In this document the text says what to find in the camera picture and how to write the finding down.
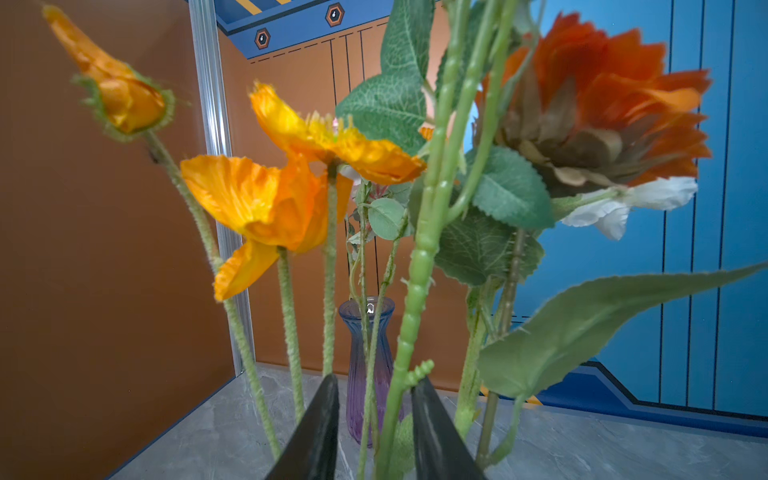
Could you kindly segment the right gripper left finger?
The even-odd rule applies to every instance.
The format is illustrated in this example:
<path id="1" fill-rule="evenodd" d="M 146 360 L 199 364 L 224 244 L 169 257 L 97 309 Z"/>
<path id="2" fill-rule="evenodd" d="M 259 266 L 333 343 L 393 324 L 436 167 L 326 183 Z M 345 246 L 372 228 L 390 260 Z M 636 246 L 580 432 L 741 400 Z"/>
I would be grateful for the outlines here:
<path id="1" fill-rule="evenodd" d="M 334 479 L 339 411 L 338 379 L 329 374 L 266 479 Z"/>

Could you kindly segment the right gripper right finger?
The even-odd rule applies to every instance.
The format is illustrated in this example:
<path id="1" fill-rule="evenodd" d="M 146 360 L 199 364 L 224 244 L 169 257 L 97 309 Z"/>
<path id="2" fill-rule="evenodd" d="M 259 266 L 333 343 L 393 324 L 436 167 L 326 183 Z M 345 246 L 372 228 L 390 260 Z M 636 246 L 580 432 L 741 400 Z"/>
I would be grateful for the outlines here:
<path id="1" fill-rule="evenodd" d="M 485 479 L 428 377 L 411 389 L 418 479 Z"/>

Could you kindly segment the purple glass vase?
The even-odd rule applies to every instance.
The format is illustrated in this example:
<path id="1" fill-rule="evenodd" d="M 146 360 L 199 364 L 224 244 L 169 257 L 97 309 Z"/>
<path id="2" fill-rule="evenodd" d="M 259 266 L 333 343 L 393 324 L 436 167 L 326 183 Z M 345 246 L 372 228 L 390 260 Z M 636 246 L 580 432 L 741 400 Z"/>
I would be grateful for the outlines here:
<path id="1" fill-rule="evenodd" d="M 376 347 L 373 385 L 377 406 L 378 427 L 383 426 L 386 401 L 393 375 L 393 358 L 386 330 L 395 310 L 395 303 L 384 297 L 381 304 L 378 344 Z M 364 401 L 366 394 L 367 366 L 363 347 L 363 331 L 359 304 L 348 300 L 339 307 L 339 314 L 350 331 L 350 361 L 347 383 L 346 420 L 352 438 L 361 443 L 363 432 Z"/>

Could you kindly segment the orange poppy stem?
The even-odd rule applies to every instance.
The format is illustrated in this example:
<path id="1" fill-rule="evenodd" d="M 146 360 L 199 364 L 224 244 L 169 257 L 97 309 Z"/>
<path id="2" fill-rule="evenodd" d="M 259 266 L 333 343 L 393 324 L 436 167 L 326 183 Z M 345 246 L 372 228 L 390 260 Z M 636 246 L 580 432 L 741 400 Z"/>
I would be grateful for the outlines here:
<path id="1" fill-rule="evenodd" d="M 232 326 L 239 323 L 235 297 L 269 268 L 277 268 L 295 417 L 302 420 L 305 402 L 288 256 L 331 242 L 352 189 L 348 178 L 332 172 L 318 176 L 309 165 L 347 164 L 370 181 L 397 185 L 415 180 L 425 170 L 424 160 L 391 135 L 376 139 L 362 133 L 352 117 L 302 117 L 271 85 L 259 82 L 249 95 L 252 108 L 287 155 L 286 166 L 223 155 L 175 162 L 157 137 L 171 118 L 173 94 L 107 54 L 60 8 L 46 5 L 42 14 L 80 69 L 88 104 L 99 120 L 121 141 L 144 138 L 183 197 L 215 276 L 215 299 Z"/>

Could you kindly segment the pale pink rose stem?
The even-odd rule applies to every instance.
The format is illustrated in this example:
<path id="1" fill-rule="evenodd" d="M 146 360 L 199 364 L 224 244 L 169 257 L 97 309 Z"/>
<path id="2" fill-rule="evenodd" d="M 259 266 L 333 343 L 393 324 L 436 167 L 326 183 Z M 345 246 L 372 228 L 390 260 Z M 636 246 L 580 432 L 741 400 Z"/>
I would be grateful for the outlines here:
<path id="1" fill-rule="evenodd" d="M 523 1 L 448 1 L 450 36 L 435 101 L 435 130 L 431 139 L 417 132 L 426 120 L 426 73 L 430 57 L 432 1 L 397 1 L 382 41 L 381 72 L 354 89 L 337 108 L 366 136 L 392 141 L 409 154 L 426 155 L 421 203 L 411 253 L 405 311 L 398 336 L 394 373 L 387 396 L 383 426 L 375 442 L 374 476 L 390 479 L 395 469 L 395 440 L 399 413 L 407 388 L 421 377 L 411 370 L 422 315 L 432 282 L 439 241 L 446 227 L 469 209 L 490 157 L 491 137 L 501 108 L 508 105 L 512 83 L 502 77 L 519 16 L 529 17 Z M 458 197 L 452 195 L 460 172 L 463 135 L 471 104 L 484 77 L 487 89 L 481 143 Z"/>

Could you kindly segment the orange gerbera stem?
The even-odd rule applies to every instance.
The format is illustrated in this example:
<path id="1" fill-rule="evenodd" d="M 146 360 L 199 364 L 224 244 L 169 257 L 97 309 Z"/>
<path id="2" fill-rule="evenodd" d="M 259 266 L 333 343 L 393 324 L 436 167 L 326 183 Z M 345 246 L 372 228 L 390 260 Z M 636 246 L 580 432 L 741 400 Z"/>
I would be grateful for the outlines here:
<path id="1" fill-rule="evenodd" d="M 486 339 L 474 385 L 490 393 L 485 427 L 500 396 L 522 404 L 638 313 L 707 286 L 691 274 L 601 278 L 558 294 L 523 327 L 510 326 L 527 236 L 561 222 L 586 194 L 673 177 L 697 184 L 696 160 L 710 154 L 698 111 L 710 79 L 704 70 L 666 72 L 665 55 L 638 30 L 611 36 L 574 13 L 557 16 L 547 33 L 529 32 L 504 63 L 512 95 L 470 201 L 514 230 L 501 307 L 491 313 L 488 295 L 478 305 Z"/>

